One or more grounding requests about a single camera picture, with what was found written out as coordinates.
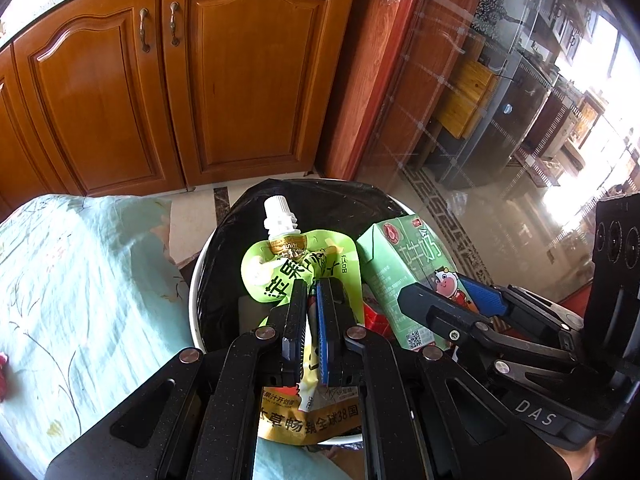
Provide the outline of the green milk carton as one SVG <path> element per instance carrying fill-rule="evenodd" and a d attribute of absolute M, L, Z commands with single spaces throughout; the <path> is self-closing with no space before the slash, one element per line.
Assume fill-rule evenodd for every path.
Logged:
<path fill-rule="evenodd" d="M 370 226 L 356 241 L 363 281 L 381 307 L 401 347 L 419 350 L 450 344 L 402 314 L 401 289 L 419 283 L 458 306 L 477 312 L 444 243 L 419 216 L 403 216 Z"/>

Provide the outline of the green juice pouch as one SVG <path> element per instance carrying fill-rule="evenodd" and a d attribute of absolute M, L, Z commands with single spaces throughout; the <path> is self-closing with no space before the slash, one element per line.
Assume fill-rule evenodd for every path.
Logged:
<path fill-rule="evenodd" d="M 268 238 L 250 246 L 241 278 L 250 298 L 272 304 L 262 326 L 282 335 L 284 368 L 292 385 L 262 389 L 258 436 L 303 446 L 326 442 L 360 425 L 358 389 L 331 386 L 328 357 L 321 351 L 326 330 L 317 313 L 317 282 L 326 278 L 332 296 L 363 321 L 360 264 L 355 242 L 330 230 L 300 232 L 282 195 L 265 200 Z"/>

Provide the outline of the white trash bin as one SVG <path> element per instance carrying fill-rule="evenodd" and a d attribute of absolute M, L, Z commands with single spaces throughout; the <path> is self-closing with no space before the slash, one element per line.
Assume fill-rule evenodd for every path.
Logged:
<path fill-rule="evenodd" d="M 370 184 L 341 180 L 267 179 L 248 188 L 226 212 L 205 243 L 196 260 L 190 285 L 189 320 L 193 344 L 203 352 L 226 352 L 232 340 L 254 328 L 266 318 L 269 310 L 280 301 L 259 302 L 250 298 L 241 278 L 241 261 L 255 243 L 267 240 L 264 228 L 265 200 L 282 195 L 296 215 L 303 232 L 332 231 L 348 236 L 354 243 L 372 224 L 413 214 L 410 208 Z M 265 398 L 267 415 L 278 408 L 279 414 L 291 414 L 303 424 L 301 435 L 306 438 L 306 422 L 316 422 L 322 416 L 341 414 L 349 405 L 357 404 L 354 388 L 333 390 L 320 388 L 318 408 L 310 412 L 298 409 L 297 391 L 278 393 Z M 325 438 L 294 438 L 293 429 L 271 430 L 270 418 L 259 426 L 266 440 L 289 445 L 360 445 L 361 428 L 341 426 L 335 431 L 322 430 Z"/>

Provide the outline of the lower wooden kitchen cabinets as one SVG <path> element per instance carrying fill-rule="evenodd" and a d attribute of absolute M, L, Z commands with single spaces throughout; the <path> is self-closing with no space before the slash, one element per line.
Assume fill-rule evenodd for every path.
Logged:
<path fill-rule="evenodd" d="M 352 0 L 324 9 L 313 51 L 220 62 L 68 68 L 1 51 L 1 210 L 47 193 L 152 195 L 307 171 L 314 164 Z"/>

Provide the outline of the small red white wrapper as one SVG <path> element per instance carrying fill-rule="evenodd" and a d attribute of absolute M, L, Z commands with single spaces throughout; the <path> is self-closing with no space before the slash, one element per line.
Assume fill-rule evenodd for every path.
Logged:
<path fill-rule="evenodd" d="M 382 307 L 374 298 L 363 298 L 363 315 L 364 326 L 366 326 L 368 330 L 372 330 L 372 332 L 383 336 L 387 340 L 395 339 L 390 321 L 386 318 Z"/>

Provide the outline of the glass sliding door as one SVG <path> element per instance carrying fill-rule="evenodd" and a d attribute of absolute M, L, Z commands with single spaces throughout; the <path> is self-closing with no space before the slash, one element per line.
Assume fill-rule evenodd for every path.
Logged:
<path fill-rule="evenodd" d="M 597 202 L 639 187 L 639 0 L 419 0 L 357 177 L 470 278 L 585 288 Z"/>

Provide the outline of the floral light-blue tablecloth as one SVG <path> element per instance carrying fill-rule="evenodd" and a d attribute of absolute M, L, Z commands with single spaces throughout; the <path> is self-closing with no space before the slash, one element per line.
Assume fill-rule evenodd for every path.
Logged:
<path fill-rule="evenodd" d="M 1 225 L 1 434 L 36 478 L 192 338 L 171 204 L 48 194 Z"/>

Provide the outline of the red snack wrapper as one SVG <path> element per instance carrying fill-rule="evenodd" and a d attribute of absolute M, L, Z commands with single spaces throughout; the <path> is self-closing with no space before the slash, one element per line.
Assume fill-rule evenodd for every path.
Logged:
<path fill-rule="evenodd" d="M 0 402 L 6 400 L 6 397 L 9 395 L 9 381 L 8 381 L 8 370 L 9 370 L 9 357 L 6 353 L 0 353 Z"/>

